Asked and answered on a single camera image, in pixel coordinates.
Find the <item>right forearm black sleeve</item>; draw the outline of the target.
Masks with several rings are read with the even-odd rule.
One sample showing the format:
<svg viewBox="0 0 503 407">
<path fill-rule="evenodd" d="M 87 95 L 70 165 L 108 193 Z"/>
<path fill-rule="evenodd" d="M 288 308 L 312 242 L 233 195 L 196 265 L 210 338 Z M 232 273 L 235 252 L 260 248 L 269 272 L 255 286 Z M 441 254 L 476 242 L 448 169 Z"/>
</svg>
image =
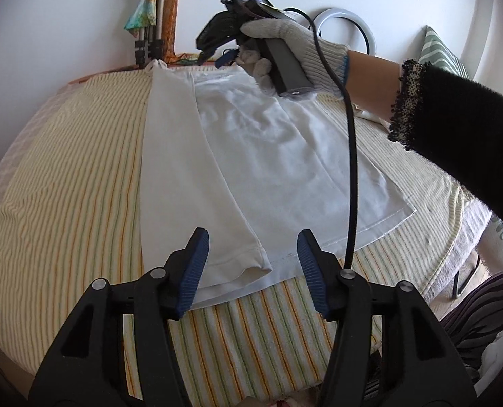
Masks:
<svg viewBox="0 0 503 407">
<path fill-rule="evenodd" d="M 430 64 L 350 52 L 345 87 L 388 137 L 444 170 L 503 220 L 503 95 Z"/>
</svg>

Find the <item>right hand white glove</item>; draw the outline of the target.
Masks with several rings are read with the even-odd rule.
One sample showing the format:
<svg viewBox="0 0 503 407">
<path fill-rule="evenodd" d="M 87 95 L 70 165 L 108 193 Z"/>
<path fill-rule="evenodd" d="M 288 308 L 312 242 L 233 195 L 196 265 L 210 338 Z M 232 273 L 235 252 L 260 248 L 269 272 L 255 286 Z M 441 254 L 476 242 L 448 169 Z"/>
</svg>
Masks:
<svg viewBox="0 0 503 407">
<path fill-rule="evenodd" d="M 328 93 L 333 97 L 342 98 L 340 88 L 330 77 L 320 59 L 311 31 L 295 21 L 273 18 L 247 22 L 240 30 L 255 40 L 282 40 L 297 58 L 307 79 L 313 84 L 314 93 Z M 345 85 L 349 71 L 349 48 L 346 45 L 322 39 L 319 39 L 319 44 L 336 79 L 341 85 Z M 273 67 L 269 58 L 241 45 L 236 63 L 255 80 L 264 94 L 273 96 L 276 93 L 273 79 L 269 75 Z"/>
</svg>

